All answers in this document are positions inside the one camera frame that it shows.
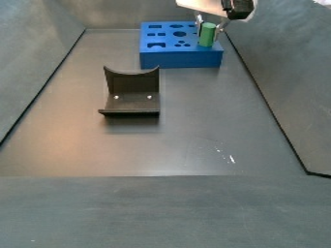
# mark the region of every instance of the shape sorter block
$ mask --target shape sorter block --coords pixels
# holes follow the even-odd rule
[[[198,44],[194,21],[158,21],[142,23],[142,69],[221,67],[223,47]]]

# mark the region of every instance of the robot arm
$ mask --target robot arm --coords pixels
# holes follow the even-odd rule
[[[199,12],[217,15],[222,18],[222,22],[217,26],[215,30],[217,40],[218,34],[225,31],[231,20],[245,20],[253,14],[258,0],[177,0],[177,3],[179,6],[195,10],[194,15],[198,34],[203,23],[202,14]]]

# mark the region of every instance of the green cylinder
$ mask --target green cylinder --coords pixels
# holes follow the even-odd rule
[[[202,23],[199,44],[203,47],[211,47],[213,46],[215,29],[217,29],[217,25],[214,23],[211,23],[211,22],[203,22]]]

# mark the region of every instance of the black plastic piece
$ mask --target black plastic piece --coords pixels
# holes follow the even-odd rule
[[[103,67],[108,100],[103,115],[159,114],[159,67],[139,74],[123,74]]]
[[[233,10],[231,0],[222,0],[222,4],[223,4],[223,10],[225,11],[231,11]]]
[[[253,0],[223,0],[223,6],[227,8],[229,19],[246,19],[255,9]]]

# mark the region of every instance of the gray wall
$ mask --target gray wall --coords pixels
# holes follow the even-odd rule
[[[142,21],[194,19],[177,0],[58,0],[88,28],[140,28]]]
[[[330,23],[331,11],[311,0],[265,0],[255,18],[227,28],[307,170],[325,174],[331,174]]]
[[[84,26],[52,0],[0,0],[0,141]]]

